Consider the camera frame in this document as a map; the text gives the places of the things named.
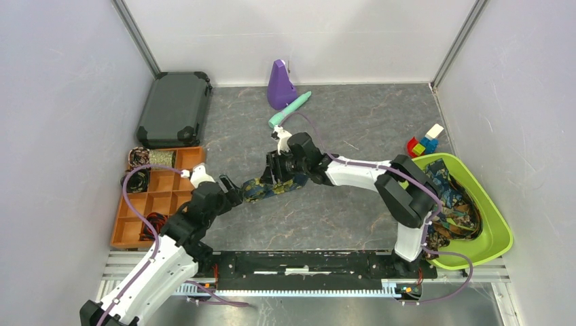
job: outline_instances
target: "lime green plastic bin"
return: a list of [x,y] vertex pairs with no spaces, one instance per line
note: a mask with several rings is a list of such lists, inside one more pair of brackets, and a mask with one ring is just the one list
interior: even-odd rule
[[[468,256],[474,265],[480,265],[499,257],[512,247],[512,233],[488,194],[470,170],[456,156],[448,153],[435,153],[414,158],[413,161],[421,169],[438,159],[443,159],[450,174],[466,188],[476,206],[480,210],[483,230],[474,240],[451,240],[450,245],[440,248],[440,251],[453,251]],[[430,261],[434,266],[447,270],[468,268],[468,263],[455,256],[441,255]]]

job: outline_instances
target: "folded camouflage cloth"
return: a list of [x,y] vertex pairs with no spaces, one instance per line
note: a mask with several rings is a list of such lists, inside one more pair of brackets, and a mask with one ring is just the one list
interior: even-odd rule
[[[426,175],[439,188],[442,212],[428,228],[428,248],[437,251],[451,240],[473,240],[482,233],[482,216],[466,189],[450,174],[442,159],[426,166]],[[438,256],[425,253],[426,259]]]
[[307,181],[307,175],[296,175],[294,178],[286,182],[269,185],[260,183],[260,178],[255,178],[242,184],[242,194],[244,196],[244,201],[255,202],[257,200],[300,189],[304,187]]

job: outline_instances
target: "mint green tube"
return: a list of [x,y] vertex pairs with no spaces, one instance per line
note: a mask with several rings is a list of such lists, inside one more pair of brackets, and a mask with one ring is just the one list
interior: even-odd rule
[[272,129],[274,129],[274,126],[280,124],[282,122],[282,120],[284,120],[286,115],[289,115],[290,113],[298,110],[298,108],[300,108],[310,98],[310,95],[312,95],[312,92],[306,92],[306,93],[300,95],[297,99],[295,99],[292,103],[290,103],[285,109],[274,114],[274,116],[272,118],[270,118],[270,120],[268,120],[268,125]]

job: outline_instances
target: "gray suitcase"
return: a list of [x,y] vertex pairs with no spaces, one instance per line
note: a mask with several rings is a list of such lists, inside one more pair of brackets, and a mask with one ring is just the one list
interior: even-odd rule
[[146,148],[200,144],[212,85],[206,73],[160,73],[152,83],[136,129]]

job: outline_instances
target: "white wall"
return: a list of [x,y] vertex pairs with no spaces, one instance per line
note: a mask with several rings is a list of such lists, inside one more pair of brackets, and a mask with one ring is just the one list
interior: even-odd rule
[[110,1],[0,5],[0,325],[79,325],[152,77]]
[[222,85],[429,82],[474,0],[127,0],[163,71]]
[[439,86],[457,154],[511,226],[525,325],[573,325],[576,2],[490,1]]

